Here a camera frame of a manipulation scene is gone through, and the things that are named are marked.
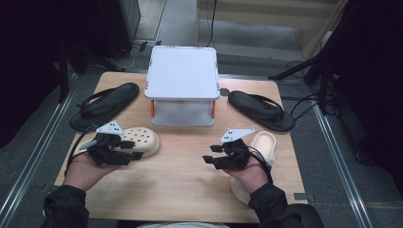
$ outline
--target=black jacket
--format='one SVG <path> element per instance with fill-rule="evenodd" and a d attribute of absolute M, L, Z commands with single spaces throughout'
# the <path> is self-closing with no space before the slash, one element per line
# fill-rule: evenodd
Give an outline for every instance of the black jacket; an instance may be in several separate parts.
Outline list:
<path fill-rule="evenodd" d="M 258 215 L 261 227 L 302 227 L 300 215 L 288 208 L 284 191 L 270 182 L 251 194 L 249 206 Z M 44 228 L 86 227 L 89 215 L 86 209 L 86 192 L 62 185 L 45 198 L 44 211 Z"/>

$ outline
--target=wooden table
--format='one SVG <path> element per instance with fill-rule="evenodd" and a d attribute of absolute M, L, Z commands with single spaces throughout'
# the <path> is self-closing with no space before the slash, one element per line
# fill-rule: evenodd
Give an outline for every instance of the wooden table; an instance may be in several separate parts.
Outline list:
<path fill-rule="evenodd" d="M 206 222 L 258 222 L 254 211 L 232 193 L 229 176 L 206 164 L 202 156 L 214 157 L 209 146 L 221 144 L 228 128 L 268 130 L 245 118 L 226 97 L 216 103 L 216 122 L 210 127 L 162 127 L 151 123 L 150 101 L 144 96 L 146 75 L 105 73 L 96 91 L 132 82 L 140 87 L 137 99 L 116 120 L 123 128 L 143 126 L 154 130 L 161 148 L 154 156 L 133 161 L 106 177 L 87 192 L 86 208 L 93 219 L 136 219 Z M 220 87 L 260 94 L 280 103 L 273 82 L 220 79 Z M 286 192 L 289 203 L 294 193 L 304 193 L 294 147 L 289 133 L 272 132 L 277 139 L 276 160 L 272 170 L 275 185 Z M 249 143 L 254 134 L 244 137 Z M 64 179 L 66 162 L 55 182 Z"/>
<path fill-rule="evenodd" d="M 212 19 L 214 1 L 197 4 L 196 45 L 200 19 Z M 293 28 L 302 54 L 309 59 L 338 24 L 346 4 L 347 0 L 218 0 L 215 20 Z"/>

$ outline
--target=cable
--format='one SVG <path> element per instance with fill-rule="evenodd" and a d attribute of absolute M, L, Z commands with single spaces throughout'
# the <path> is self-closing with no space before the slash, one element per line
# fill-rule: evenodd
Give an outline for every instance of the cable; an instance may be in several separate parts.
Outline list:
<path fill-rule="evenodd" d="M 210 29 L 210 41 L 205 46 L 206 48 L 210 46 L 211 41 L 213 40 L 213 33 L 214 33 L 214 18 L 216 16 L 216 7 L 217 7 L 217 0 L 214 1 L 214 10 L 213 10 L 213 18 L 211 19 L 211 29 Z"/>
<path fill-rule="evenodd" d="M 208 23 L 208 20 L 206 20 L 206 24 L 207 24 L 208 30 L 209 30 L 209 31 L 210 31 L 210 33 L 211 33 L 212 31 L 211 31 L 210 24 Z M 213 48 L 216 48 L 216 45 L 214 44 L 214 42 L 213 42 L 213 41 L 211 41 L 211 44 L 213 45 Z"/>
<path fill-rule="evenodd" d="M 126 68 L 129 68 L 129 67 L 132 67 L 132 66 L 134 65 L 133 50 L 139 48 L 140 46 L 141 46 L 141 45 L 135 45 L 135 46 L 133 46 L 133 49 L 130 50 L 131 64 L 130 64 L 129 66 L 121 66 L 121 65 L 119 65 L 118 63 L 114 62 L 112 59 L 110 59 L 110 62 L 112 62 L 114 65 L 116 65 L 116 66 L 118 66 L 118 67 L 120 67 L 120 68 L 122 68 L 122 69 L 126 69 Z"/>
<path fill-rule="evenodd" d="M 287 71 L 287 70 L 288 70 L 288 66 L 289 66 L 290 64 L 292 64 L 292 63 L 302 63 L 302 62 L 303 62 L 303 61 L 300 61 L 300 60 L 295 60 L 295 61 L 288 62 L 288 64 L 285 65 L 285 70 Z M 298 77 L 298 76 L 295 75 L 295 74 L 292 74 L 291 76 L 293 76 L 293 77 L 295 77 L 295 78 L 298 78 L 298 79 L 303 79 L 303 78 L 306 76 L 306 74 L 303 72 L 303 69 L 300 70 L 300 72 L 302 73 L 303 77 Z"/>
<path fill-rule="evenodd" d="M 335 99 L 334 97 L 336 96 L 334 82 L 335 82 L 334 79 L 329 79 L 328 80 L 327 90 L 329 92 L 326 93 L 326 99 L 325 99 L 326 103 L 325 103 L 325 106 L 323 107 L 324 110 L 322 110 L 322 111 L 324 111 L 324 113 L 326 115 L 330 115 L 330 116 L 338 116 L 338 109 L 335 106 L 335 101 L 334 101 L 334 99 Z M 332 106 L 335 110 L 333 112 L 330 112 L 327 109 L 328 106 Z"/>
<path fill-rule="evenodd" d="M 147 18 L 145 18 L 144 16 L 141 16 L 139 26 L 143 25 L 145 22 L 147 22 Z"/>
<path fill-rule="evenodd" d="M 290 101 L 299 101 L 301 99 L 304 99 L 304 97 L 287 97 L 287 96 L 280 96 L 280 98 L 282 100 L 290 100 Z M 305 98 L 305 101 L 306 100 L 316 101 L 317 98 Z"/>
<path fill-rule="evenodd" d="M 72 162 L 73 159 L 76 157 L 76 156 L 74 156 L 74 152 L 76 151 L 78 144 L 80 143 L 80 141 L 83 139 L 83 137 L 84 137 L 84 136 L 86 135 L 86 133 L 88 133 L 88 132 L 89 132 L 89 130 L 86 130 L 85 132 L 83 132 L 83 133 L 80 135 L 80 137 L 77 139 L 76 143 L 75 143 L 75 144 L 73 145 L 73 147 L 71 148 L 71 151 L 70 151 L 70 153 L 68 154 L 65 176 L 66 176 L 66 173 L 67 173 L 67 171 L 68 171 L 68 168 L 69 168 L 70 165 L 71 165 L 71 162 Z"/>
<path fill-rule="evenodd" d="M 259 161 L 260 165 L 262 166 L 264 172 L 267 175 L 267 178 L 269 179 L 270 182 L 273 183 L 273 178 L 272 178 L 272 175 L 270 174 L 272 171 L 271 170 L 272 166 L 266 161 L 266 159 L 263 157 L 263 155 L 261 155 L 261 153 L 255 147 L 252 147 L 252 146 L 247 146 L 247 147 L 249 149 L 253 150 L 253 151 L 249 150 L 249 152 L 251 153 L 251 156 Z"/>
<path fill-rule="evenodd" d="M 297 117 L 294 118 L 295 121 L 297 121 L 299 118 L 301 118 L 302 116 L 304 116 L 305 114 L 307 114 L 309 112 L 309 110 L 311 108 L 313 108 L 315 105 L 318 105 L 318 97 L 317 97 L 318 93 L 313 93 L 310 94 L 302 99 L 300 99 L 293 107 L 293 109 L 290 112 L 290 115 L 293 116 L 294 111 L 296 110 L 297 106 L 299 104 L 301 104 L 303 101 L 307 101 L 307 100 L 311 100 L 311 101 L 316 101 L 315 103 L 313 103 L 311 106 L 309 106 L 307 109 L 305 109 L 303 112 L 301 112 Z"/>

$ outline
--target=black cable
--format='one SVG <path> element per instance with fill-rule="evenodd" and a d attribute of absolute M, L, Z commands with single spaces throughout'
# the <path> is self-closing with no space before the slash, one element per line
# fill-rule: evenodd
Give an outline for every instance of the black cable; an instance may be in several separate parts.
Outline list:
<path fill-rule="evenodd" d="M 303 63 L 303 61 L 300 61 L 300 60 L 294 60 L 294 61 L 290 61 L 290 62 L 288 62 L 288 63 L 285 65 L 285 71 L 287 71 L 287 70 L 288 70 L 288 66 L 289 66 L 290 64 L 292 64 L 292 63 Z M 298 78 L 298 79 L 303 79 L 303 78 L 306 76 L 306 74 L 303 72 L 303 69 L 302 69 L 302 70 L 300 70 L 300 72 L 302 73 L 303 77 L 299 77 L 299 76 L 295 75 L 294 73 L 293 73 L 293 74 L 291 74 L 291 76 L 293 76 L 293 77 L 295 77 L 295 78 Z"/>
<path fill-rule="evenodd" d="M 214 17 L 216 16 L 216 6 L 217 6 L 217 0 L 214 1 L 213 18 L 211 19 L 210 41 L 209 41 L 208 44 L 205 46 L 206 48 L 207 48 L 208 46 L 210 46 L 211 41 L 213 40 Z"/>
<path fill-rule="evenodd" d="M 306 97 L 287 97 L 287 96 L 280 96 L 282 100 L 290 100 L 290 101 L 299 101 L 301 99 L 305 99 L 305 101 L 316 101 L 317 98 L 306 98 Z"/>
<path fill-rule="evenodd" d="M 290 115 L 293 115 L 293 113 L 294 113 L 294 111 L 296 110 L 297 106 L 298 106 L 299 104 L 301 104 L 303 101 L 310 100 L 311 97 L 317 96 L 317 95 L 318 95 L 318 93 L 313 93 L 313 94 L 310 94 L 310 95 L 308 95 L 308 96 L 302 98 L 301 100 L 299 100 L 299 102 L 297 102 L 297 103 L 294 105 L 293 109 L 292 109 L 291 112 L 290 112 Z"/>
<path fill-rule="evenodd" d="M 313 108 L 315 105 L 318 105 L 319 102 L 316 102 L 314 104 L 312 104 L 310 107 L 308 107 L 305 111 L 301 112 L 297 117 L 294 118 L 294 120 L 298 120 L 300 117 L 304 116 L 305 114 L 307 114 L 309 112 L 309 110 L 311 110 L 311 108 Z"/>
<path fill-rule="evenodd" d="M 328 84 L 327 84 L 327 92 L 326 92 L 326 98 L 325 98 L 325 106 L 323 106 L 323 112 L 325 115 L 329 116 L 338 116 L 338 111 L 337 107 L 335 106 L 335 96 L 337 95 L 336 89 L 335 89 L 335 82 L 337 78 L 331 77 L 328 79 Z M 330 112 L 328 110 L 328 106 L 332 106 L 335 111 Z"/>
<path fill-rule="evenodd" d="M 252 149 L 253 152 L 255 152 L 256 154 L 254 154 L 253 152 L 249 151 L 251 153 L 251 156 L 254 157 L 255 159 L 257 159 L 260 163 L 260 165 L 262 166 L 264 172 L 267 175 L 267 178 L 269 179 L 270 182 L 273 183 L 273 178 L 271 175 L 271 169 L 272 166 L 270 164 L 268 164 L 268 162 L 266 161 L 266 159 L 263 157 L 263 155 L 261 155 L 261 153 L 253 146 L 247 146 L 249 149 Z"/>
<path fill-rule="evenodd" d="M 89 131 L 91 131 L 91 130 L 93 130 L 93 129 L 96 129 L 96 128 L 98 128 L 96 125 L 90 126 L 85 132 L 83 132 L 83 133 L 80 135 L 80 137 L 77 139 L 76 143 L 75 143 L 75 144 L 73 145 L 73 147 L 71 148 L 70 153 L 68 154 L 67 165 L 66 165 L 66 170 L 65 170 L 65 176 L 66 176 L 67 170 L 68 170 L 68 168 L 70 167 L 71 162 L 73 161 L 73 159 L 74 159 L 75 157 L 77 157 L 78 155 L 82 154 L 82 153 L 80 153 L 80 154 L 74 156 L 74 152 L 76 151 L 78 144 L 80 143 L 80 141 L 83 139 L 83 137 L 84 137 Z"/>

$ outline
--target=gray floor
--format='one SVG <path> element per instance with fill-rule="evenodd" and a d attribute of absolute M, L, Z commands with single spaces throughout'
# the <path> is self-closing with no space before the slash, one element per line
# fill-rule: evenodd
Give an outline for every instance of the gray floor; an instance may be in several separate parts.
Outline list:
<path fill-rule="evenodd" d="M 193 46 L 195 40 L 196 1 L 168 0 L 157 40 L 163 45 Z M 209 29 L 207 21 L 201 21 L 200 45 L 207 43 Z M 210 47 L 218 52 L 219 73 L 222 77 L 249 77 L 266 80 L 266 76 L 281 73 L 291 61 L 302 61 L 302 54 L 290 28 L 250 26 L 237 23 L 216 22 L 214 39 Z M 147 69 L 151 47 L 144 52 L 132 52 L 117 63 L 131 72 L 144 72 Z M 79 83 L 74 88 L 66 113 L 61 117 L 58 127 L 39 156 L 40 164 L 29 172 L 32 174 L 26 189 L 20 189 L 21 199 L 16 199 L 16 207 L 9 211 L 12 215 L 7 227 L 37 227 L 43 220 L 42 201 L 47 194 L 41 191 L 44 184 L 52 184 L 65 157 L 74 131 L 69 127 L 69 118 L 77 111 L 76 104 L 89 96 L 104 68 L 90 64 L 85 75 L 79 75 Z M 304 97 L 312 93 L 298 77 L 289 77 L 278 82 L 284 109 L 291 111 L 297 101 L 287 97 Z M 0 200 L 7 203 L 12 196 L 11 187 L 19 181 L 30 156 L 35 154 L 35 145 L 41 140 L 47 122 L 57 106 L 58 89 L 44 101 L 43 105 L 26 122 L 19 134 L 7 146 L 0 150 Z M 302 112 L 311 105 L 304 102 L 296 110 Z M 334 160 L 334 150 L 328 142 L 329 133 L 325 134 L 320 120 L 325 120 L 331 127 L 331 136 L 335 138 L 337 151 L 346 163 L 347 172 L 353 179 L 358 199 L 363 200 L 368 223 L 357 221 L 352 199 L 346 192 L 346 183 L 340 176 L 340 170 Z M 378 166 L 364 166 L 356 162 L 355 149 L 345 132 L 342 122 L 333 116 L 323 117 L 312 110 L 298 119 L 291 131 L 298 165 L 305 186 L 310 196 L 309 203 L 318 210 L 325 227 L 403 227 L 402 198 L 398 194 L 393 180 Z M 88 227 L 114 227 L 114 220 L 92 219 Z"/>

